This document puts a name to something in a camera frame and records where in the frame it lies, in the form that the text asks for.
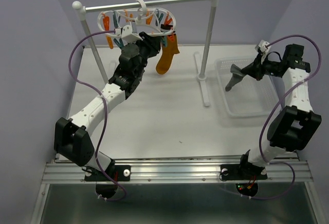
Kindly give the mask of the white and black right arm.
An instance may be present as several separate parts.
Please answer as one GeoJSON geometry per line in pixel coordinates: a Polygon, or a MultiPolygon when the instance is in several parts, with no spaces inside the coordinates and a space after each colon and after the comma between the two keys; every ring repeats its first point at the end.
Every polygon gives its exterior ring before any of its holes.
{"type": "Polygon", "coordinates": [[[303,61],[303,51],[302,45],[287,45],[277,62],[270,61],[268,55],[260,51],[254,62],[241,70],[244,76],[258,81],[264,75],[282,78],[285,87],[285,107],[275,118],[270,117],[262,129],[266,139],[261,138],[260,147],[243,154],[236,166],[238,175],[245,180],[257,179],[275,157],[303,150],[321,124],[321,116],[314,113],[309,101],[310,64],[303,61]]]}

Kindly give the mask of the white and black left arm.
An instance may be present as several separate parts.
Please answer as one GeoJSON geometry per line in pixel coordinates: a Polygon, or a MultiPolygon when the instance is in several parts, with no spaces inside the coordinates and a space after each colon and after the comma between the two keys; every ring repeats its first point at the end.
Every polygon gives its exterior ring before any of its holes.
{"type": "Polygon", "coordinates": [[[80,167],[95,169],[104,180],[114,181],[115,162],[100,152],[100,145],[93,144],[91,135],[100,123],[106,126],[108,114],[136,90],[148,59],[157,56],[161,49],[161,37],[145,32],[139,37],[122,47],[113,76],[102,90],[94,88],[97,96],[81,111],[68,119],[60,118],[55,124],[54,150],[80,167]]]}

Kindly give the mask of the white clip hanger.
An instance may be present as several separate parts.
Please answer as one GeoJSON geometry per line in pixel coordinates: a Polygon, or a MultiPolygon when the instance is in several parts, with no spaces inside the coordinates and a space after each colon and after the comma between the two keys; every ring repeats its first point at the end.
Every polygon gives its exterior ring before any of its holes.
{"type": "Polygon", "coordinates": [[[167,36],[174,33],[176,19],[171,11],[161,7],[148,7],[143,0],[138,0],[136,8],[100,12],[97,17],[97,25],[100,31],[105,31],[106,35],[112,39],[115,38],[115,29],[125,25],[132,25],[133,31],[138,34],[144,31],[150,36],[167,36]],[[103,13],[110,18],[109,31],[104,30],[103,13]]]}

